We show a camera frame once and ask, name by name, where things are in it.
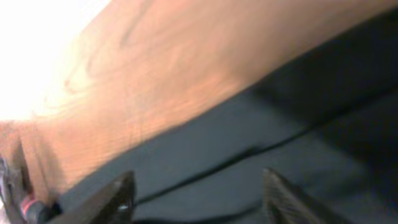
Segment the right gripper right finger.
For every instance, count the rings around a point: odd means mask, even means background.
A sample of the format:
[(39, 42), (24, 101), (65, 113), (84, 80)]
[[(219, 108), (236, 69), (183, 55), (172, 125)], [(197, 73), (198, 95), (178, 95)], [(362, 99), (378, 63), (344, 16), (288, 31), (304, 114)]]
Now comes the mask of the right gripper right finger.
[(263, 171), (263, 205), (274, 224), (351, 224), (272, 169)]

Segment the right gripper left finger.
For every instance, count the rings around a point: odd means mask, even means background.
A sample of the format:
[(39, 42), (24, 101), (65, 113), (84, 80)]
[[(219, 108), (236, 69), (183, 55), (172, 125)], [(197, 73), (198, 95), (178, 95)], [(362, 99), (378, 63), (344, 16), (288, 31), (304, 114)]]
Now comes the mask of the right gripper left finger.
[(50, 224), (126, 224), (132, 223), (136, 183), (134, 173), (127, 171), (77, 208), (64, 212)]

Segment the black leggings red waistband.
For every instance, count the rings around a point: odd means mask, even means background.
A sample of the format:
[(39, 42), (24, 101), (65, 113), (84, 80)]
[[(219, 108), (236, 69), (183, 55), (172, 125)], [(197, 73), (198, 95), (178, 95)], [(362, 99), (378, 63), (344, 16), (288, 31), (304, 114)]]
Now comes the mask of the black leggings red waistband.
[(396, 223), (397, 10), (121, 154), (56, 208), (122, 173), (136, 178), (136, 223), (270, 223), (277, 173), (349, 221)]

